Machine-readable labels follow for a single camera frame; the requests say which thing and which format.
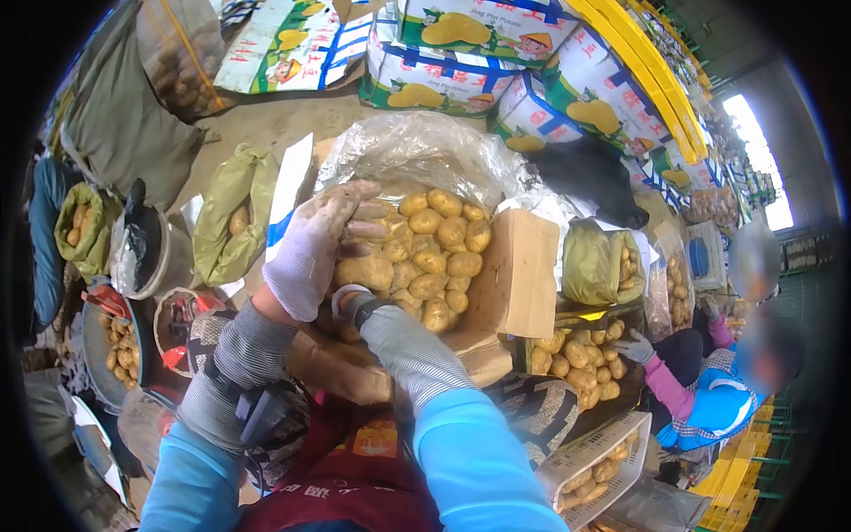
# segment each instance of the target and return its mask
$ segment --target glove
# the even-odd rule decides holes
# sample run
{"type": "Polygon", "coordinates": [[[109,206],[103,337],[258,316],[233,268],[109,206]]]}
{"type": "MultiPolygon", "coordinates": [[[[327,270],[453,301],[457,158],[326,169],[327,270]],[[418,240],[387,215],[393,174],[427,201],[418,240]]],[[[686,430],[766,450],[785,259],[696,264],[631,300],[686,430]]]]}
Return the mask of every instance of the glove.
{"type": "Polygon", "coordinates": [[[387,234],[379,224],[357,221],[387,216],[387,207],[380,203],[362,203],[380,192],[375,183],[351,181],[320,192],[293,212],[277,255],[263,265],[266,284],[293,319],[316,319],[334,276],[335,258],[369,255],[368,244],[352,239],[387,234]]]}
{"type": "Polygon", "coordinates": [[[721,317],[721,313],[718,311],[718,304],[711,295],[704,294],[700,297],[700,310],[706,314],[711,322],[715,322],[721,317]]]}
{"type": "Polygon", "coordinates": [[[635,329],[630,329],[630,335],[635,341],[611,340],[608,344],[618,353],[643,366],[650,362],[650,359],[656,354],[656,350],[650,345],[650,340],[644,338],[644,335],[635,329]]]}

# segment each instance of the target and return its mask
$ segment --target cartoon boy illustration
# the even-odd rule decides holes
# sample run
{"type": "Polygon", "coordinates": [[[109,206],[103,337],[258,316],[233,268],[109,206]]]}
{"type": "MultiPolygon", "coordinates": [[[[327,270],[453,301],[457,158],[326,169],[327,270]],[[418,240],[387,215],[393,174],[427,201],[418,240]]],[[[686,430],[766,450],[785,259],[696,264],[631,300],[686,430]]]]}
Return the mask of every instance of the cartoon boy illustration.
{"type": "Polygon", "coordinates": [[[494,95],[490,93],[479,94],[467,98],[465,112],[487,111],[494,104],[494,95]]]}
{"type": "Polygon", "coordinates": [[[520,43],[499,41],[499,46],[514,48],[517,58],[524,61],[542,60],[552,51],[552,39],[546,33],[527,33],[520,36],[520,43]]]}
{"type": "Polygon", "coordinates": [[[266,81],[283,84],[301,72],[301,64],[295,59],[279,60],[266,69],[266,81]]]}

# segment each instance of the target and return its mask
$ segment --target white plastic crate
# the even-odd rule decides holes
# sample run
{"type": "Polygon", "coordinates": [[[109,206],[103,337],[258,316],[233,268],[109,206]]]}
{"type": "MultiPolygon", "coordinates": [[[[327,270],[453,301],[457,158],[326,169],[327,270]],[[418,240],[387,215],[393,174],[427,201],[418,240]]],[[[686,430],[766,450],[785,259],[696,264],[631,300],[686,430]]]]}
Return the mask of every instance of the white plastic crate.
{"type": "Polygon", "coordinates": [[[564,522],[568,524],[569,529],[577,530],[588,524],[638,480],[644,468],[644,456],[647,454],[647,444],[650,439],[650,419],[651,414],[648,412],[630,412],[623,415],[612,425],[574,447],[556,451],[535,472],[535,476],[544,485],[544,492],[555,509],[558,493],[564,484],[599,462],[632,431],[638,429],[638,439],[633,442],[629,457],[620,463],[618,474],[608,481],[606,493],[588,504],[575,506],[563,514],[564,522]]]}
{"type": "Polygon", "coordinates": [[[727,286],[727,269],[724,267],[724,244],[721,240],[721,232],[713,221],[705,221],[693,226],[686,226],[686,238],[701,237],[706,244],[706,252],[709,255],[709,271],[705,277],[695,277],[692,272],[692,284],[698,292],[706,290],[722,289],[727,286]]]}

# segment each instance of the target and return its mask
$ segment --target clear plastic bag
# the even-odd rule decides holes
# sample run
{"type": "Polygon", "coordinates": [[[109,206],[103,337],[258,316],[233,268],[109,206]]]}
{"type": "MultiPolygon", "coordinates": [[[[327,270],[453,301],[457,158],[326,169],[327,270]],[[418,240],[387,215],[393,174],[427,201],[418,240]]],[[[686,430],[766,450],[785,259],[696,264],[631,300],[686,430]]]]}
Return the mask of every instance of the clear plastic bag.
{"type": "Polygon", "coordinates": [[[213,86],[227,49],[207,0],[143,0],[136,40],[151,85],[177,117],[205,117],[234,104],[213,86]]]}
{"type": "Polygon", "coordinates": [[[496,135],[437,112],[382,114],[341,134],[319,169],[314,192],[351,179],[377,181],[398,204],[440,187],[488,210],[534,181],[522,156],[496,135]]]}

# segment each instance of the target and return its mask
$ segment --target potato illustration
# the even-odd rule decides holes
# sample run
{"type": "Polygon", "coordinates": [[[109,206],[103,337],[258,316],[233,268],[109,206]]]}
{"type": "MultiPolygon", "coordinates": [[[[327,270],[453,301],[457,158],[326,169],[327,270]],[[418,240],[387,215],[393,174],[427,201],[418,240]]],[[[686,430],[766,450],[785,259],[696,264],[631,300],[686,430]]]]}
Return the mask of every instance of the potato illustration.
{"type": "Polygon", "coordinates": [[[505,141],[505,145],[515,152],[537,152],[544,149],[544,141],[530,134],[522,137],[511,137],[505,141]]]}
{"type": "Polygon", "coordinates": [[[620,127],[612,106],[603,100],[575,101],[568,106],[567,114],[573,120],[592,124],[603,134],[613,134],[620,127]]]}
{"type": "Polygon", "coordinates": [[[420,83],[408,83],[402,87],[402,90],[387,98],[387,105],[390,107],[440,107],[443,105],[443,97],[435,89],[420,83]]]}
{"type": "Polygon", "coordinates": [[[307,31],[284,30],[277,34],[277,38],[281,41],[278,49],[291,50],[307,38],[307,31]]]}
{"type": "Polygon", "coordinates": [[[446,13],[428,26],[421,36],[424,43],[447,44],[464,41],[484,44],[490,40],[490,30],[478,20],[462,13],[446,13]]]}

